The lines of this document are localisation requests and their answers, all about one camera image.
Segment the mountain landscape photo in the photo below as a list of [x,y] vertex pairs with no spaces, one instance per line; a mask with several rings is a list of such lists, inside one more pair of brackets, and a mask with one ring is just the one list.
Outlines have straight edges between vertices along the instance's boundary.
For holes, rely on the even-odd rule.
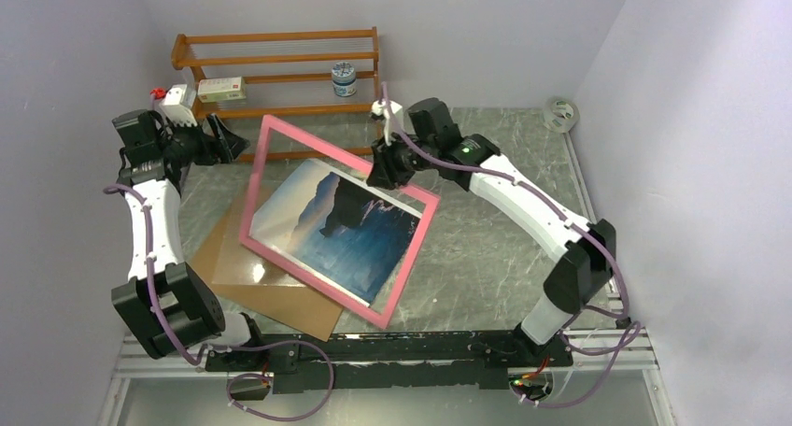
[[418,210],[309,159],[255,211],[249,234],[368,306],[398,269],[420,219]]

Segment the pink picture frame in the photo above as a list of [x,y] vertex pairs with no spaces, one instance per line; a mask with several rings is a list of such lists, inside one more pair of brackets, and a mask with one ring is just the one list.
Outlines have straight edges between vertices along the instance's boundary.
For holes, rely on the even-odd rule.
[[[274,191],[272,190],[269,192],[267,196],[262,196],[260,191],[260,186],[264,177],[264,169],[267,162],[270,135],[272,133],[282,134],[293,141],[311,148],[319,154],[316,160],[320,160],[324,163],[337,167],[353,177],[355,177],[354,174],[356,172],[369,174],[373,167],[371,162],[363,159],[362,157],[351,154],[345,149],[338,148],[335,145],[317,136],[311,135],[286,121],[283,121],[272,115],[264,116],[262,119],[262,126],[256,148],[255,159],[247,188],[246,204],[243,211],[242,226],[240,227],[239,233],[240,242],[246,248],[259,254],[265,260],[280,267],[299,281],[303,282],[305,285],[310,286],[313,289],[323,293],[325,296],[333,299],[336,303],[355,313],[357,316],[367,320],[369,323],[378,328],[386,328],[389,325],[390,319],[396,309],[397,304],[399,303],[404,287],[407,284],[411,270],[417,259],[419,250],[427,235],[432,218],[440,202],[439,196],[413,184],[409,184],[400,189],[400,192],[403,196],[401,199],[397,199],[392,194],[382,191],[397,199],[398,201],[418,210],[421,214],[421,219],[413,240],[404,254],[398,269],[383,286],[375,300],[368,306],[362,305],[354,300],[351,296],[339,291],[329,283],[320,280],[318,277],[311,275],[308,271],[299,267],[295,263],[290,262],[278,252],[267,248],[265,245],[257,242],[250,236],[249,228],[251,226],[255,211]],[[379,190],[377,188],[368,186],[363,180],[361,181],[367,187]]]

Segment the clear acrylic sheet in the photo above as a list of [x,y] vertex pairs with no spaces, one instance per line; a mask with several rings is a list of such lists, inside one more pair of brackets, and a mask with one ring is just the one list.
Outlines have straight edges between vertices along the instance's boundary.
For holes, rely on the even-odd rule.
[[220,285],[304,288],[292,275],[246,248],[239,240],[247,191],[240,190],[216,224],[216,258],[210,281]]

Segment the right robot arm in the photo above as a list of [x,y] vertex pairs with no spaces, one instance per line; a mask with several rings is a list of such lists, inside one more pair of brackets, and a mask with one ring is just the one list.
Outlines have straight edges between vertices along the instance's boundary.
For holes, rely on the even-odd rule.
[[556,202],[484,136],[462,135],[437,98],[409,108],[379,99],[370,114],[383,129],[372,145],[369,186],[400,189],[415,173],[434,169],[497,207],[553,261],[539,301],[513,332],[516,358],[526,365],[539,363],[549,342],[613,277],[614,226],[605,220],[592,223]]

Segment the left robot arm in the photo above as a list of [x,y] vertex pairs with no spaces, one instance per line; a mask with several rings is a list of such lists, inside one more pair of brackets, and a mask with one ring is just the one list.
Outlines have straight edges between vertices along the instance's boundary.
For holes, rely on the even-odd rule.
[[126,283],[111,302],[142,349],[153,359],[178,354],[199,365],[205,353],[229,354],[245,370],[259,368],[267,345],[256,322],[223,310],[215,293],[188,264],[178,214],[192,165],[234,162],[248,141],[220,118],[199,121],[196,91],[187,84],[154,89],[149,106],[119,115],[121,166],[107,195],[123,197],[132,222],[133,252]]

